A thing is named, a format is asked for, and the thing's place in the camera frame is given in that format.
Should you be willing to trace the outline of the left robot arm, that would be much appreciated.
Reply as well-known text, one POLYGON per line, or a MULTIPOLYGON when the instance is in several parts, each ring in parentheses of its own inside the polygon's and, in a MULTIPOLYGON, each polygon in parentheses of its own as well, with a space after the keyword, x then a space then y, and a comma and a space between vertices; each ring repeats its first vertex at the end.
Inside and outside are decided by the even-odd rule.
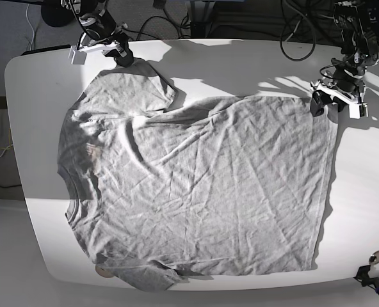
POLYGON ((350 118, 367 117, 363 78, 367 68, 379 62, 379 45, 366 2, 335 1, 334 22, 341 30, 343 59, 332 58, 330 65, 319 70, 321 79, 310 83, 310 113, 321 116, 326 105, 335 104, 339 112, 347 107, 350 118))

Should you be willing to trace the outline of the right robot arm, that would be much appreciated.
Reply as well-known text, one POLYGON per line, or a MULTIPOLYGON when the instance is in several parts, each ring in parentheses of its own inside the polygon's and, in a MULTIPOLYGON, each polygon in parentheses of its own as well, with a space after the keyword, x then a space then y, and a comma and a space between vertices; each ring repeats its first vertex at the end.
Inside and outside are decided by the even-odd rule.
POLYGON ((134 55, 129 48, 129 36, 124 27, 117 24, 106 8, 105 1, 61 1, 62 7, 70 10, 82 34, 75 46, 70 48, 69 59, 73 65, 83 65, 87 55, 99 52, 113 58, 121 67, 129 67, 134 55))

